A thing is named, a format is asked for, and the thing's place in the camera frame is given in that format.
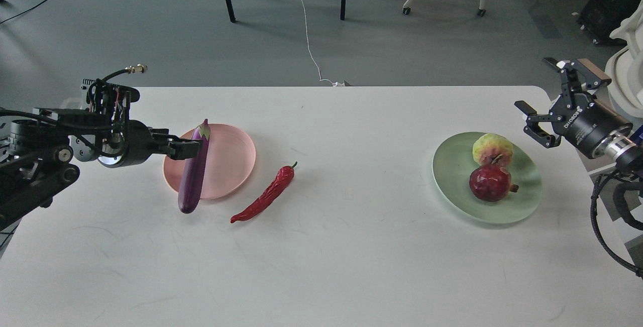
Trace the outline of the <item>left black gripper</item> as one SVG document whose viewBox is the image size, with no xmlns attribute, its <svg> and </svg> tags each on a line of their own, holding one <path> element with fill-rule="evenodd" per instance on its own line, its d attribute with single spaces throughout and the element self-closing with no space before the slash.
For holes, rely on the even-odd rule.
<svg viewBox="0 0 643 327">
<path fill-rule="evenodd" d="M 182 139 L 169 136 L 168 129 L 147 127 L 140 121 L 131 120 L 124 135 L 126 146 L 115 157 L 98 157 L 99 163 L 108 168 L 127 167 L 142 164 L 153 154 L 166 155 L 172 160 L 186 160 L 199 155 L 201 140 Z"/>
</svg>

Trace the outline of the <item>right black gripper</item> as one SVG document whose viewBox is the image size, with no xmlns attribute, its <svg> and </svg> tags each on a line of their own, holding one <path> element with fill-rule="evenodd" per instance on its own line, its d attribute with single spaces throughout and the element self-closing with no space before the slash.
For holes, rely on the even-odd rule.
<svg viewBox="0 0 643 327">
<path fill-rule="evenodd" d="M 561 95 L 546 115 L 538 114 L 524 100 L 514 102 L 525 116 L 523 131 L 544 148 L 555 148 L 565 139 L 589 159 L 633 157 L 634 141 L 629 139 L 632 123 L 592 93 L 611 84 L 612 79 L 586 58 L 558 61 L 545 57 L 543 62 L 560 75 Z M 554 135 L 545 132 L 540 123 L 552 124 Z"/>
</svg>

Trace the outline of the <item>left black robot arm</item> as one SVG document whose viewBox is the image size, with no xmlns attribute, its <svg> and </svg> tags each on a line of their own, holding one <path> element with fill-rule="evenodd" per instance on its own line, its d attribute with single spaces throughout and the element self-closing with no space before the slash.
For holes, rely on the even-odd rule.
<svg viewBox="0 0 643 327">
<path fill-rule="evenodd" d="M 81 108 L 39 107 L 30 113 L 2 109 L 2 117 L 14 117 L 2 139 L 2 230 L 36 208 L 47 208 L 55 195 L 77 181 L 80 170 L 73 159 L 119 168 L 142 164 L 154 154 L 172 160 L 197 158 L 205 141 L 182 139 L 131 119 L 131 103 L 140 94 L 111 79 L 145 71 L 147 66 L 138 64 L 85 80 Z"/>
</svg>

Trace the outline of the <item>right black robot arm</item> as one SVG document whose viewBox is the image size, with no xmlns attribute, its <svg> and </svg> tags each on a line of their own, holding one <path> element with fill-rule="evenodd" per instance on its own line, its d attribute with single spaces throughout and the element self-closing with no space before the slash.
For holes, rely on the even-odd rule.
<svg viewBox="0 0 643 327">
<path fill-rule="evenodd" d="M 588 159 L 608 157 L 615 170 L 602 173 L 593 183 L 590 197 L 590 222 L 599 244 L 618 264 L 641 278 L 641 267 L 618 256 L 606 243 L 597 220 L 597 202 L 603 188 L 617 181 L 612 199 L 618 215 L 636 230 L 641 221 L 632 215 L 625 194 L 641 192 L 641 143 L 630 133 L 633 124 L 600 102 L 593 90 L 608 86 L 611 78 L 588 59 L 558 61 L 545 57 L 543 62 L 560 76 L 561 92 L 549 111 L 540 114 L 527 102 L 518 100 L 515 107 L 525 116 L 523 131 L 544 148 L 555 148 L 567 140 Z"/>
</svg>

